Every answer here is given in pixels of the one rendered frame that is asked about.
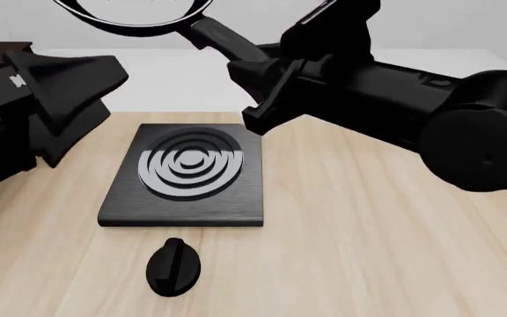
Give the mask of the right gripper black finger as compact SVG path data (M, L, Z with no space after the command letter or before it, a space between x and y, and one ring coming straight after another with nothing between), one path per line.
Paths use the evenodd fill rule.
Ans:
M290 59L282 50L281 44L279 43L269 43L269 44L255 44L264 55L267 56L265 60L261 62L253 63L256 66L269 66L269 65L277 65L277 66L299 66L300 61Z
M287 70L287 63L281 61L249 62L230 61L227 70L231 81L243 89L255 104L245 107L258 107L264 102Z

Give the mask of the round black stove knob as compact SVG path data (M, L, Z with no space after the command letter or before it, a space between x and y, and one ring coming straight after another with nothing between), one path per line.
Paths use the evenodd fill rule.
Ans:
M202 270L199 254L180 238L169 238L149 259L145 277L157 295L174 298L195 286Z

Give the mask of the flat black stove plate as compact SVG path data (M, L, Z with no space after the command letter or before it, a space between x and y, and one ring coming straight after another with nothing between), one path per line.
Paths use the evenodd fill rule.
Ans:
M141 124L97 221L263 226L261 137L238 123Z

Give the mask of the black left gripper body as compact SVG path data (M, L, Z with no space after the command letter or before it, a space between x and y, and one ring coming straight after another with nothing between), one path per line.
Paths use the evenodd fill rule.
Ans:
M12 67L0 68L0 114L34 114L38 101Z

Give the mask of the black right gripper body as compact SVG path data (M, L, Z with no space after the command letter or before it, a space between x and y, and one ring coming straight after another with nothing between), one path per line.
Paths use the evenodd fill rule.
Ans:
M290 97L297 86L298 73L305 66L306 60L295 60L283 73L271 90L268 97L257 107L246 107L242 110L245 128L258 136L264 136L271 129L298 118L301 113L293 110Z

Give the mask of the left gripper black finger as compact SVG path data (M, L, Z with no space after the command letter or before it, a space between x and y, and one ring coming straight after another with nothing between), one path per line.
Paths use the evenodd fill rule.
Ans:
M93 102L118 89L129 74L116 57L55 57L27 52L4 55L37 100L35 113L59 135Z
M84 136L96 129L109 116L106 105L98 100L83 110L69 126L54 136L38 115L29 118L31 153L42 158L51 168L56 168L66 153Z

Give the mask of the black frying pan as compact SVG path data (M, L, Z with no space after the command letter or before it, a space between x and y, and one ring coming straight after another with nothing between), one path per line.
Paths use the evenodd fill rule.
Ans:
M251 41L203 14L214 0L191 0L181 17L151 24L126 24L104 20L86 10L79 0L52 1L78 20L106 33L133 38L178 33L197 49L213 48L231 61L261 63L269 60L269 56Z

